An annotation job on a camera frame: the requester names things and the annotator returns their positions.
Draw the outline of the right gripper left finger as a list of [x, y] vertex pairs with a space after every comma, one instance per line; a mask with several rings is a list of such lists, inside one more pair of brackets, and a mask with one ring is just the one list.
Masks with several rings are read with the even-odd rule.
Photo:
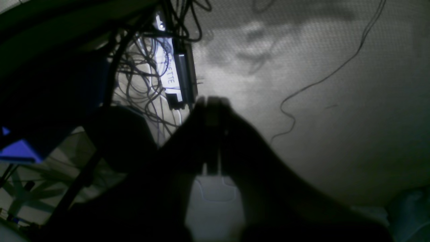
[[192, 242], [185, 220], [200, 166], [191, 144], [205, 104], [199, 97], [188, 119], [143, 168], [48, 225], [44, 241]]

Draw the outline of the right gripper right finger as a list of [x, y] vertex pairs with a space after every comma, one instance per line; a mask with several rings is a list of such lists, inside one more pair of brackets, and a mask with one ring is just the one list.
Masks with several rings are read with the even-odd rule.
[[300, 178], [221, 97], [222, 169], [241, 192], [241, 242], [392, 242], [381, 223]]

